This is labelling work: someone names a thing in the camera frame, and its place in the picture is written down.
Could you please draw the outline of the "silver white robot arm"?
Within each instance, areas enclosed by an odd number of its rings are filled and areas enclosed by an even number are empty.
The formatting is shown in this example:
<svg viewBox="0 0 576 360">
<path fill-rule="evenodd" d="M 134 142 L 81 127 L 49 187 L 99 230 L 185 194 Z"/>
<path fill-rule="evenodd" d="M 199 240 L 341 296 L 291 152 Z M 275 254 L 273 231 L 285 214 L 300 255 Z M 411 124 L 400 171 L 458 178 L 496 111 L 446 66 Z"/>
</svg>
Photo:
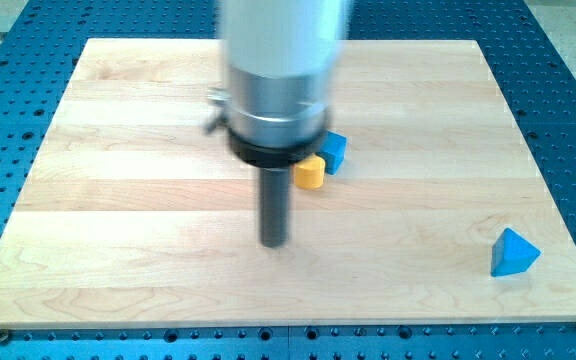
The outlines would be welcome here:
<svg viewBox="0 0 576 360">
<path fill-rule="evenodd" d="M 348 0 L 219 2 L 224 86 L 212 100 L 242 161 L 283 168 L 317 151 L 352 7 Z"/>
</svg>

